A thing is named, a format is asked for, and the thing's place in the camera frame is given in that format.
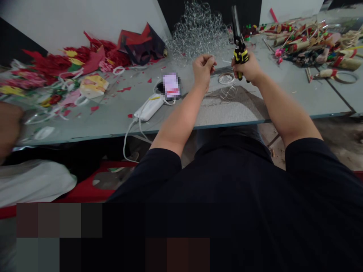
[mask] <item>white charging cable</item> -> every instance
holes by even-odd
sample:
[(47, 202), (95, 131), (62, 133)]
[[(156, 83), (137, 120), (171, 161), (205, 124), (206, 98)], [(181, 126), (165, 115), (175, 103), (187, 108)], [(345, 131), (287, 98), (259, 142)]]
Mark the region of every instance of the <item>white charging cable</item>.
[[(156, 88), (156, 86), (160, 83), (160, 81), (161, 81), (161, 79), (160, 79), (160, 80), (156, 83), (156, 85), (154, 86), (154, 88), (153, 88), (153, 90), (152, 90), (154, 94), (156, 93), (156, 92), (155, 92), (155, 88)], [(176, 100), (176, 99), (173, 99), (173, 102), (170, 104), (168, 101), (166, 101), (165, 96), (164, 96), (164, 98), (163, 98), (164, 103), (165, 103), (165, 104), (167, 104), (167, 105), (169, 105), (169, 106), (174, 105), (174, 104), (175, 104), (175, 100)], [(141, 115), (142, 115), (143, 110), (144, 110), (144, 108), (145, 108), (146, 104), (147, 104), (147, 103), (145, 103), (145, 104), (143, 105), (143, 107), (142, 107), (142, 109), (141, 109), (141, 111), (140, 111), (140, 115), (139, 115), (139, 116), (141, 116)], [(133, 126), (135, 123), (137, 123), (137, 121), (139, 121), (139, 130), (140, 130), (141, 134), (145, 137), (145, 139), (146, 139), (146, 141), (147, 141), (148, 143), (152, 144), (152, 141), (150, 141), (150, 140), (146, 137), (146, 135), (144, 134), (143, 130), (141, 129), (141, 118), (137, 118), (137, 117), (135, 117), (135, 118), (132, 120), (131, 124), (129, 125), (129, 128), (127, 129), (127, 132), (126, 132), (126, 134), (125, 134), (125, 139), (124, 139), (124, 148), (123, 148), (123, 155), (124, 155), (124, 158), (125, 158), (126, 160), (130, 161), (130, 162), (135, 162), (135, 163), (139, 163), (139, 162), (137, 162), (137, 161), (133, 161), (133, 160), (130, 160), (130, 159), (126, 158), (125, 148), (126, 148), (126, 138), (127, 138), (127, 135), (129, 134), (129, 132), (130, 132), (130, 130), (131, 130), (131, 128), (132, 128), (132, 126)]]
[(126, 135), (125, 135), (125, 139), (124, 139), (124, 148), (123, 148), (123, 154), (124, 154), (124, 158), (130, 162), (135, 162), (135, 163), (139, 163), (137, 161), (133, 161), (133, 160), (130, 160), (126, 157), (126, 154), (125, 154), (125, 147), (126, 147), (126, 138), (127, 138), (127, 134), (130, 132), (132, 126), (137, 122), (137, 118), (134, 118), (131, 122), (131, 124), (129, 125), (129, 128), (127, 129), (127, 132), (126, 132)]

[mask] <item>floor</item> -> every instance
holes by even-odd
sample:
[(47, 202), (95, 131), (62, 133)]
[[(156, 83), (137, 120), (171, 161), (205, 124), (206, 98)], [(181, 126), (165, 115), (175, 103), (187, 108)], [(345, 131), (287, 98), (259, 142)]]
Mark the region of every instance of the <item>floor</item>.
[[(363, 170), (363, 124), (355, 118), (332, 117), (315, 119), (325, 143), (338, 159), (353, 171)], [(262, 139), (271, 150), (273, 163), (285, 170), (285, 147), (272, 123), (258, 125)], [(183, 167), (194, 160), (196, 131), (187, 141), (181, 162)]]

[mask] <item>right hand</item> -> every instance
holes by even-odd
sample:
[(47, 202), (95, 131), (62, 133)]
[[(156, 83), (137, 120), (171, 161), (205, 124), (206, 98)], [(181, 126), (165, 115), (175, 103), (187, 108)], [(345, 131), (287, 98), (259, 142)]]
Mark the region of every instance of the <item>right hand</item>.
[(258, 64), (253, 52), (248, 53), (248, 61), (244, 64), (236, 64), (236, 61), (233, 58), (231, 66), (233, 67), (235, 78), (238, 78), (238, 72), (242, 72), (246, 77), (246, 80), (250, 81), (254, 86), (256, 86), (258, 80), (265, 74)]

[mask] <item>smartphone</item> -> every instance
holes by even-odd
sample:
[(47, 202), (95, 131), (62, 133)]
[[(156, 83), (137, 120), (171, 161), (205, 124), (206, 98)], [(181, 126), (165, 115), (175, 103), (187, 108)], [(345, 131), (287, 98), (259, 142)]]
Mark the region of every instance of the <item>smartphone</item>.
[(169, 73), (163, 76), (165, 97), (178, 98), (180, 97), (180, 85), (176, 73)]

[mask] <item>white bag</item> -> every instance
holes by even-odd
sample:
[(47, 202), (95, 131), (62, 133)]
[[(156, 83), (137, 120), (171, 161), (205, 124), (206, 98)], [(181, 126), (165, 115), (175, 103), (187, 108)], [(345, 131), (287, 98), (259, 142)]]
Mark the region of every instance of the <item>white bag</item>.
[(76, 184), (76, 177), (63, 164), (53, 161), (0, 166), (0, 208), (16, 203), (52, 202)]

